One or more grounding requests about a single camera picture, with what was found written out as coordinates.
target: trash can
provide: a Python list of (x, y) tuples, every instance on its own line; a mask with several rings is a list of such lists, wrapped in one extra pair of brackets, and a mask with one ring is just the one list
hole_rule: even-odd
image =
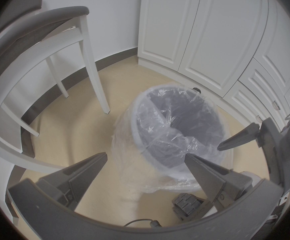
[(117, 120), (112, 155), (121, 180), (143, 192), (194, 192), (200, 186), (184, 163), (187, 153), (227, 168), (232, 151), (218, 151), (229, 131), (217, 107), (179, 84), (141, 93)]

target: plastic wrinkle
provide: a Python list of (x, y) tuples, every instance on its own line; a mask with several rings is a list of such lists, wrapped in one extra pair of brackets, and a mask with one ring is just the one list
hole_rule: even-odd
[(230, 137), (217, 106), (199, 92), (170, 83), (141, 93), (115, 123), (112, 155), (120, 179), (146, 193), (194, 192), (201, 187), (184, 163), (187, 153), (231, 169)]

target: beige floor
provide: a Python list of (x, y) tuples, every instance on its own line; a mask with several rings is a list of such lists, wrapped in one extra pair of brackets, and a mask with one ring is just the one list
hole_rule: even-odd
[[(57, 165), (69, 166), (99, 152), (106, 152), (108, 162), (87, 190), (76, 212), (92, 219), (115, 225), (124, 225), (138, 218), (158, 220), (162, 226), (178, 224), (172, 211), (171, 200), (177, 193), (157, 191), (143, 194), (128, 188), (119, 181), (111, 156), (114, 122), (133, 99), (151, 86), (172, 82), (161, 74), (139, 66), (133, 56), (115, 63), (99, 72), (111, 108), (107, 115), (101, 110), (89, 79), (68, 90), (69, 97), (57, 98), (32, 123), (39, 130), (38, 138), (32, 137), (36, 159)], [(243, 126), (222, 109), (231, 134)], [(256, 142), (234, 149), (234, 170), (251, 171), (261, 178), (269, 178), (266, 161)], [(41, 173), (27, 170), (23, 178), (37, 181)], [(148, 226), (139, 222), (133, 226)], [(18, 228), (28, 238), (34, 239), (25, 222)]]

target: trash bag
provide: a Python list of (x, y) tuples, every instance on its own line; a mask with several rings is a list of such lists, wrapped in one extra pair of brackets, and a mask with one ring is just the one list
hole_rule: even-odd
[(159, 189), (194, 192), (201, 187), (184, 163), (195, 154), (231, 169), (233, 152), (218, 151), (229, 130), (216, 105), (180, 84), (141, 93), (117, 119), (112, 155), (121, 181), (151, 193)]

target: clear plastic bag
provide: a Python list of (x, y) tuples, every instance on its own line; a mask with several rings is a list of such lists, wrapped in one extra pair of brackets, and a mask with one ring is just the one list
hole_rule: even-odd
[(180, 84), (141, 93), (115, 127), (112, 155), (121, 180), (146, 193), (200, 190), (184, 163), (187, 153), (229, 169), (233, 165), (231, 150), (217, 150), (230, 137), (217, 107)]

